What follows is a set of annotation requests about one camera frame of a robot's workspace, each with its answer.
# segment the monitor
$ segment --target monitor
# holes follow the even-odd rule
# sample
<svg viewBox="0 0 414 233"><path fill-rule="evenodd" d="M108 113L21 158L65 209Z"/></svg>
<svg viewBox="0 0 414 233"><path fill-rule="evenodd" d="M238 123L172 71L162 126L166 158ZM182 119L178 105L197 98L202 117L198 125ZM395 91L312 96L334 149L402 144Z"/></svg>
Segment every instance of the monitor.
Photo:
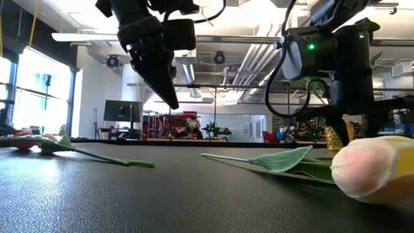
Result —
<svg viewBox="0 0 414 233"><path fill-rule="evenodd" d="M103 120L115 122L131 121L131 106L133 106L132 122L140 122L141 102L107 100Z"/></svg>

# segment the tulip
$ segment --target tulip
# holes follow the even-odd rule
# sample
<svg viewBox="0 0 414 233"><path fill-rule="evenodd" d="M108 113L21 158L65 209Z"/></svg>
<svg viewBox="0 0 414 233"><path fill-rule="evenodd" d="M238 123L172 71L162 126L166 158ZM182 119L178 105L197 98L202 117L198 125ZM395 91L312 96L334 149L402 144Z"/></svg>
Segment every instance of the tulip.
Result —
<svg viewBox="0 0 414 233"><path fill-rule="evenodd" d="M335 155L331 171L349 197L371 204L405 203L414 199L414 139L354 140Z"/></svg>

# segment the textured tabletop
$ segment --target textured tabletop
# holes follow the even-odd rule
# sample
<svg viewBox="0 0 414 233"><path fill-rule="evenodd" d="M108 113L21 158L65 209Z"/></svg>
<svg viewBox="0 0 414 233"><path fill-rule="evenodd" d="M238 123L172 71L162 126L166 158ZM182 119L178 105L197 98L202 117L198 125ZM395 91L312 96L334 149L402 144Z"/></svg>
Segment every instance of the textured tabletop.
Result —
<svg viewBox="0 0 414 233"><path fill-rule="evenodd" d="M0 232L414 232L414 205L365 205L331 185L199 156L281 149L76 147L156 166L0 149Z"/></svg>

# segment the red tulip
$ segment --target red tulip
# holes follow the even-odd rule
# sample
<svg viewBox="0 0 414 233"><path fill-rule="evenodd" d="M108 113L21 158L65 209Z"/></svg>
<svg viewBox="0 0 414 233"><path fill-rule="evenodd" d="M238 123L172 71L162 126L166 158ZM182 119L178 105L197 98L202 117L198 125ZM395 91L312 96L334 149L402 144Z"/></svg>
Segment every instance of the red tulip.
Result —
<svg viewBox="0 0 414 233"><path fill-rule="evenodd" d="M24 132L16 133L12 137L22 137L22 136L27 136L27 135L33 135L33 133L28 132L28 131L24 131ZM14 147L16 147L17 149L20 149L20 150L29 150L33 146L37 145L36 142L30 142L30 141L22 142L22 141L14 141L13 140L10 143L11 143L12 146L14 146Z"/></svg>

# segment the tulip leaf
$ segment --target tulip leaf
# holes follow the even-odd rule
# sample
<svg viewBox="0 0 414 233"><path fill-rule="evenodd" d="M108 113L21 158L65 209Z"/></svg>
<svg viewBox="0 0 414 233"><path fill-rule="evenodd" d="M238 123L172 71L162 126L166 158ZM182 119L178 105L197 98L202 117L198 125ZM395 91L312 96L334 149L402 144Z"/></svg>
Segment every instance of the tulip leaf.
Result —
<svg viewBox="0 0 414 233"><path fill-rule="evenodd" d="M255 159L249 159L248 162L262 166L270 172L285 172L295 167L311 149L312 146L307 146L279 153L266 154Z"/></svg>
<svg viewBox="0 0 414 233"><path fill-rule="evenodd" d="M331 164L318 162L299 162L287 173L304 175L319 182L335 184L332 178Z"/></svg>

